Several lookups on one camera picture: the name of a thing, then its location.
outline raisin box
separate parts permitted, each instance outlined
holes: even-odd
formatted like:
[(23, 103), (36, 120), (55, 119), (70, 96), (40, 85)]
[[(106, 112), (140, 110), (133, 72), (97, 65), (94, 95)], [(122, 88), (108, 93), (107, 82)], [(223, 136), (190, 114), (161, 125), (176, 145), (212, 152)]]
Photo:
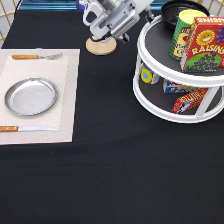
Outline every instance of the raisin box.
[(187, 73), (224, 67), (224, 17), (195, 17), (180, 65)]

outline green can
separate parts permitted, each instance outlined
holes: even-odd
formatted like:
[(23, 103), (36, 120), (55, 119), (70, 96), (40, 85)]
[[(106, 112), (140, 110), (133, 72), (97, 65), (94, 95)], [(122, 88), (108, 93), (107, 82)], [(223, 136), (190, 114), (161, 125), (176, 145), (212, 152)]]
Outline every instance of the green can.
[(179, 19), (173, 35), (169, 55), (175, 60), (180, 61), (184, 48), (194, 22), (194, 17), (206, 17), (207, 15), (198, 10), (187, 9), (179, 14)]

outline snack box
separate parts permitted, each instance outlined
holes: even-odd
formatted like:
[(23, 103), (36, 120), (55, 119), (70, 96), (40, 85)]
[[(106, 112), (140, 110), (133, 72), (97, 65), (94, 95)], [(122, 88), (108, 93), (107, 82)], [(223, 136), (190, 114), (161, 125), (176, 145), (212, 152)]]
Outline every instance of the snack box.
[(146, 65), (143, 65), (141, 70), (141, 79), (145, 83), (156, 84), (159, 81), (160, 76), (149, 69)]
[(195, 17), (180, 66), (188, 73), (224, 67), (224, 17)]
[(192, 107), (195, 107), (199, 105), (205, 94), (207, 93), (206, 88), (199, 89), (193, 93), (189, 93), (185, 96), (182, 96), (176, 100), (176, 103), (173, 107), (173, 112), (175, 114), (179, 114), (181, 112), (184, 112), (185, 110), (189, 110)]
[(163, 82), (164, 93), (191, 93), (198, 89), (199, 88), (197, 87), (181, 85), (181, 84), (169, 81), (167, 79), (164, 79), (164, 82)]

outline black table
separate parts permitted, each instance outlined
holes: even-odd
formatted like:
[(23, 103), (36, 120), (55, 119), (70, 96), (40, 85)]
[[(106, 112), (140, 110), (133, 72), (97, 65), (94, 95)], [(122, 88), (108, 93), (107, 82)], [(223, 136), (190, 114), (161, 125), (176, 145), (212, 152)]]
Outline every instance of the black table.
[(72, 143), (0, 147), (0, 223), (222, 224), (224, 112), (164, 121), (132, 90), (137, 38), (85, 49), (82, 12), (19, 11), (4, 49), (81, 49)]

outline metal plate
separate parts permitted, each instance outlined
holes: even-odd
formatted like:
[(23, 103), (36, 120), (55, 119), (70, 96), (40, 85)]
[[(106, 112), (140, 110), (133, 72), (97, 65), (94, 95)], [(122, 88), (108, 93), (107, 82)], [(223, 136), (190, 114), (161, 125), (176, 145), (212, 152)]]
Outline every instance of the metal plate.
[(13, 85), (5, 95), (5, 105), (17, 115), (36, 115), (49, 109), (57, 99), (57, 89), (46, 79), (30, 78)]

